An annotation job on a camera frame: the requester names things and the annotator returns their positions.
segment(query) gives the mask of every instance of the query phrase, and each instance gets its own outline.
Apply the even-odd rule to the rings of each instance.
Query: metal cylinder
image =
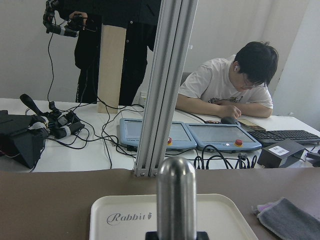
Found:
[[[157,234],[159,240],[196,240],[196,173],[183,157],[170,157],[158,167]]]

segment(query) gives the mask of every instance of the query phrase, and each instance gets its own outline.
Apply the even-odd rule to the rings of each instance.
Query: blue tablet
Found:
[[[132,151],[136,151],[142,131],[142,119],[121,118],[119,123],[120,144]],[[166,147],[167,151],[188,150],[197,147],[197,143],[187,126],[180,121],[172,122],[169,138],[171,138],[171,144]]]
[[[203,150],[206,145],[212,145],[219,151],[227,153],[254,151],[261,148],[261,143],[237,124],[186,123],[186,126],[199,150]],[[213,152],[214,148],[207,147],[205,151]]]

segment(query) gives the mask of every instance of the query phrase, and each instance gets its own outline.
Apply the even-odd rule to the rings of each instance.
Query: smartphone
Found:
[[[249,128],[251,130],[254,130],[256,132],[263,132],[263,131],[266,130],[265,128],[255,124],[255,123],[253,123],[251,121],[248,121],[246,119],[238,119],[238,121],[242,126],[245,126],[245,127]]]

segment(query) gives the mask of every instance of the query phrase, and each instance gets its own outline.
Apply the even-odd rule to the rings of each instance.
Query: glasses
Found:
[[[243,79],[244,79],[244,85],[241,87],[243,89],[253,89],[253,88],[264,88],[264,85],[261,84],[248,84],[247,79],[245,77],[244,74],[243,75]]]

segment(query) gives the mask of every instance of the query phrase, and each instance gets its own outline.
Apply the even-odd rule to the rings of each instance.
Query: white t-shirt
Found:
[[[259,103],[272,109],[273,102],[267,87],[254,87],[243,92],[235,89],[229,79],[229,68],[234,59],[235,55],[232,55],[228,59],[206,61],[187,77],[179,88],[179,94],[212,104],[228,100],[243,104]]]

